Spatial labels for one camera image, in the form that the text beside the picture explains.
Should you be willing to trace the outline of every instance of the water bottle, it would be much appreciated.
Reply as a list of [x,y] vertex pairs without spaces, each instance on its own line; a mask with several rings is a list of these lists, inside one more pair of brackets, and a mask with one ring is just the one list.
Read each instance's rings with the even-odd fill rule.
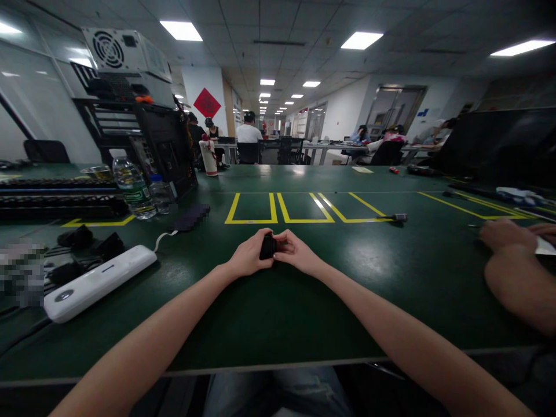
[[124,149],[110,149],[110,154],[114,157],[112,163],[114,179],[122,190],[131,213],[139,220],[156,216],[155,205],[139,168],[129,160]]
[[149,187],[152,200],[160,214],[170,212],[170,204],[175,203],[174,194],[168,184],[162,181],[162,175],[151,175],[152,184]]

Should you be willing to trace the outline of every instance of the bottle cap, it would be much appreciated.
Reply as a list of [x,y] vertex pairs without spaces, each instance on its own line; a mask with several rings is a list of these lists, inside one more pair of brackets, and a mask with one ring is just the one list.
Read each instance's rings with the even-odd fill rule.
[[127,158],[127,152],[125,149],[110,149],[109,152],[113,158]]

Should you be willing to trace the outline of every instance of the doorway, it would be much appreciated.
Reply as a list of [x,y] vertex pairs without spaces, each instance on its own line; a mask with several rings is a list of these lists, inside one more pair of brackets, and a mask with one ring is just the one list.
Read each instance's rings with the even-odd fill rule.
[[404,126],[407,133],[421,105],[427,87],[379,87],[367,117],[371,140],[377,140],[389,126]]
[[327,103],[309,109],[309,117],[307,119],[308,129],[305,132],[305,139],[312,140],[314,137],[322,139],[324,117],[326,116]]

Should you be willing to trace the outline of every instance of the drop ceiling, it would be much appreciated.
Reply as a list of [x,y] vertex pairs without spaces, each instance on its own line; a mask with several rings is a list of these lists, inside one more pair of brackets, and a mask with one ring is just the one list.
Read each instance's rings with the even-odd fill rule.
[[[556,45],[489,57],[521,41],[556,39],[551,2],[535,0],[32,2],[76,26],[138,30],[166,53],[174,72],[182,65],[221,67],[244,108],[258,112],[259,93],[272,94],[268,115],[288,107],[285,101],[299,108],[372,73],[495,79],[556,66]],[[193,22],[203,42],[176,41],[159,20]],[[384,36],[366,50],[340,49],[355,31]],[[261,86],[261,78],[276,83]],[[303,88],[307,80],[321,84]]]

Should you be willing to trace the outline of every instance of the person's hand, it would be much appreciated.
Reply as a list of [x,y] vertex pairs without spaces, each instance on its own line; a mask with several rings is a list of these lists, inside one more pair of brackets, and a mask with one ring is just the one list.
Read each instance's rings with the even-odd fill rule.
[[556,224],[541,223],[529,226],[528,229],[532,233],[542,237],[547,242],[550,242],[552,245],[556,246]]
[[260,269],[267,269],[272,266],[274,259],[269,258],[260,260],[262,241],[267,233],[272,233],[271,229],[261,229],[240,246],[226,263],[229,271],[234,278],[252,275]]
[[512,245],[523,246],[532,254],[537,249],[537,237],[531,231],[519,227],[507,218],[485,222],[480,236],[493,252]]
[[275,260],[293,265],[311,276],[315,276],[326,265],[303,240],[291,231],[285,230],[273,237],[278,243],[277,252],[274,254]]

